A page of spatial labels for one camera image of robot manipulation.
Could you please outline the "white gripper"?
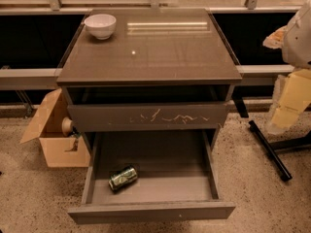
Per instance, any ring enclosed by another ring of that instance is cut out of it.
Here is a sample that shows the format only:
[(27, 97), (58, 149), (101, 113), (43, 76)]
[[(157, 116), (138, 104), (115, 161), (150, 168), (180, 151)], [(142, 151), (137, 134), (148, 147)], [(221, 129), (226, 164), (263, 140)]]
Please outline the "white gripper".
[[(287, 27), (282, 26), (267, 36), (263, 45), (277, 50), (284, 44)], [(288, 131), (311, 104), (311, 71), (301, 69), (287, 77), (279, 75), (274, 84), (265, 129), (269, 134), (280, 135)]]

